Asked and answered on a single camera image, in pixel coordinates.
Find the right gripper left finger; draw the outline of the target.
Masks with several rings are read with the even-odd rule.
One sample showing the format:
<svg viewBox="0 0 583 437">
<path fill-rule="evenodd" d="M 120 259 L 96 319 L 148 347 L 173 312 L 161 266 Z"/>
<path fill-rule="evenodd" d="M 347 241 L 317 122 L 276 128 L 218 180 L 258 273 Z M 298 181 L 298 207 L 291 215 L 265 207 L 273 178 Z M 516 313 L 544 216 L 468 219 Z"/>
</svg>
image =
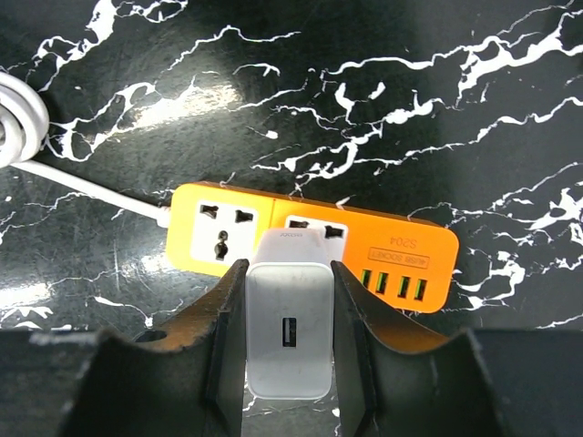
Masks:
<svg viewBox="0 0 583 437">
<path fill-rule="evenodd" d="M 137 341 L 101 333 L 60 435 L 240 435 L 248 267 Z"/>
</svg>

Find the orange power strip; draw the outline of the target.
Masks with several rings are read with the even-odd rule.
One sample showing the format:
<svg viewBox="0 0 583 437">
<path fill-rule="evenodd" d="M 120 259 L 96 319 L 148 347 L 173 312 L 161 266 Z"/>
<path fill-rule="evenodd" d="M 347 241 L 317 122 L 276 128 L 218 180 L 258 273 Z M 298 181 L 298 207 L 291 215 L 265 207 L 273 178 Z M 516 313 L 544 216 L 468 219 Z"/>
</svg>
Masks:
<svg viewBox="0 0 583 437">
<path fill-rule="evenodd" d="M 329 259 L 397 309 L 434 313 L 445 305 L 459 241 L 453 231 L 418 218 L 188 183 L 171 199 L 166 253 L 177 269 L 220 277 L 235 260 L 251 259 L 271 228 L 318 231 Z"/>
</svg>

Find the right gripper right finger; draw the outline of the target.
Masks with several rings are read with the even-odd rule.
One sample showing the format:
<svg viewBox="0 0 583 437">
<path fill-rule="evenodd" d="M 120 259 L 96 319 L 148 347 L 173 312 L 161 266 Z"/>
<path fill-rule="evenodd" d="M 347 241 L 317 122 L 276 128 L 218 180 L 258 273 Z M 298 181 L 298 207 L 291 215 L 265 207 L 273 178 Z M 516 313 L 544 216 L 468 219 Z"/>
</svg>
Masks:
<svg viewBox="0 0 583 437">
<path fill-rule="evenodd" d="M 333 358 L 344 436 L 498 436 L 473 338 L 447 338 L 375 297 L 341 263 Z"/>
</svg>

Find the white USB charger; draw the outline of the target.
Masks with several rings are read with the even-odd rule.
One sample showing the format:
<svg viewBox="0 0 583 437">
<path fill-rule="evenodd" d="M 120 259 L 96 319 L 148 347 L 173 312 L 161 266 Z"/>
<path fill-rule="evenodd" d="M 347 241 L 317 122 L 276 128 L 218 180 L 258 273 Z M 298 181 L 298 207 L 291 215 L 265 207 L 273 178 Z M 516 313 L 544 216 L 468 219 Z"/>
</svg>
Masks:
<svg viewBox="0 0 583 437">
<path fill-rule="evenodd" d="M 332 387 L 334 276 L 315 229 L 268 229 L 245 278 L 247 381 L 267 400 Z"/>
</svg>

